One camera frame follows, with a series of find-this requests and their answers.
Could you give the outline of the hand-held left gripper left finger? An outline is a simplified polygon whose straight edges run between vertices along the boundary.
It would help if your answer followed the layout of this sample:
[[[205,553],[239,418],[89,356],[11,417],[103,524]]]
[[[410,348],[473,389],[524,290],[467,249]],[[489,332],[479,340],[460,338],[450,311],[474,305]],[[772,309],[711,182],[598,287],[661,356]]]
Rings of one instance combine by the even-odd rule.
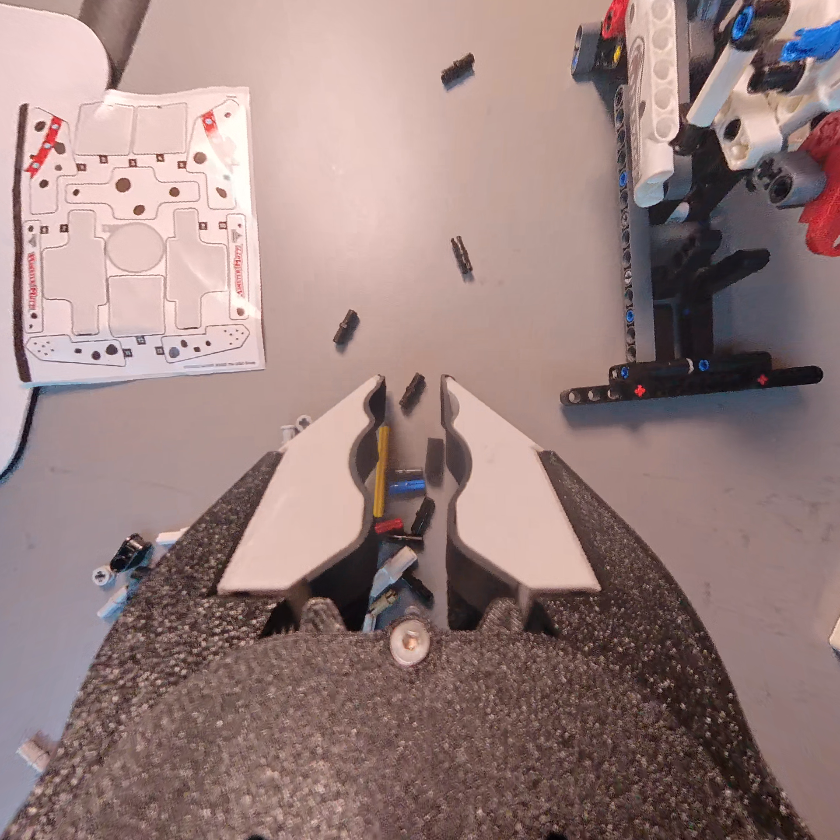
[[[385,377],[375,374],[281,446],[218,594],[287,594],[362,545],[385,401]]]

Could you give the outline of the brick-built truck model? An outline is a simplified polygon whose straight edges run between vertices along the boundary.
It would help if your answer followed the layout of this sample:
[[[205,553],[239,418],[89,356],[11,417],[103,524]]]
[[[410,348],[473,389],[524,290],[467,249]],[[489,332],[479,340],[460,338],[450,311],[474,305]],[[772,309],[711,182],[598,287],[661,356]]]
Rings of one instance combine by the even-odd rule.
[[[564,407],[818,384],[814,365],[716,349],[715,296],[766,248],[716,259],[714,210],[745,182],[801,212],[838,257],[838,2],[611,2],[576,33],[570,73],[614,90],[625,360]]]

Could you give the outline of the pile of small brick pieces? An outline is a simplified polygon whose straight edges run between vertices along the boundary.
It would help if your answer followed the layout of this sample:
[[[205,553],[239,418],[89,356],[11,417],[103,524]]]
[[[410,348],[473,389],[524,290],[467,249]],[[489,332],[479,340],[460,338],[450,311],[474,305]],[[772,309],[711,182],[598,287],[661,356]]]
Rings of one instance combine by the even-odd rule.
[[[434,516],[434,502],[427,498],[423,500],[414,524],[409,529],[405,529],[404,521],[400,518],[386,518],[385,505],[389,494],[416,495],[426,489],[424,473],[421,470],[397,470],[388,473],[390,433],[390,428],[383,426],[376,435],[377,461],[374,469],[372,531],[381,541],[419,551],[424,548],[424,534]],[[113,591],[98,610],[97,616],[103,622],[115,620],[127,604],[137,583],[150,571],[151,558],[156,549],[171,547],[185,534],[185,528],[163,532],[154,542],[136,532],[128,535],[110,561],[97,567],[91,574],[94,584],[103,589],[112,588],[118,578],[124,579],[121,586]]]

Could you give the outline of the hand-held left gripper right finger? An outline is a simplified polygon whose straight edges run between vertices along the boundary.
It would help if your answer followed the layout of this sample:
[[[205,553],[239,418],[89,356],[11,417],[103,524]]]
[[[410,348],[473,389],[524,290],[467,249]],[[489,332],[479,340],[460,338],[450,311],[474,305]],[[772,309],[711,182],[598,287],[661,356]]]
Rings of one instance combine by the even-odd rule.
[[[513,594],[601,591],[550,477],[553,452],[456,379],[440,380],[452,547]]]

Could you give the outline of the sticker sheet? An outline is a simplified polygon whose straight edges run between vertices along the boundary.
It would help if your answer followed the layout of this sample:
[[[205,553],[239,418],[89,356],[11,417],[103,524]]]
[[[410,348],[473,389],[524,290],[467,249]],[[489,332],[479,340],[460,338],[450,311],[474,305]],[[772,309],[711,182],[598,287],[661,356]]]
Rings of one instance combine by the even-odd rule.
[[[14,351],[28,388],[263,371],[247,87],[20,106]]]

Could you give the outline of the white book stand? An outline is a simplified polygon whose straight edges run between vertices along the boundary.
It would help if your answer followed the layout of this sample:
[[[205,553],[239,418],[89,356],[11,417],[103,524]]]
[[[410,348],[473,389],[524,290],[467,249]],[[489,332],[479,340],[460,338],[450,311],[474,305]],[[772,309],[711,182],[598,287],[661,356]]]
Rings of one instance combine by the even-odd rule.
[[[1,467],[15,469],[37,393],[18,375],[14,343],[14,184],[18,115],[26,103],[54,114],[119,84],[149,2],[82,2],[79,17],[2,4],[1,12]]]

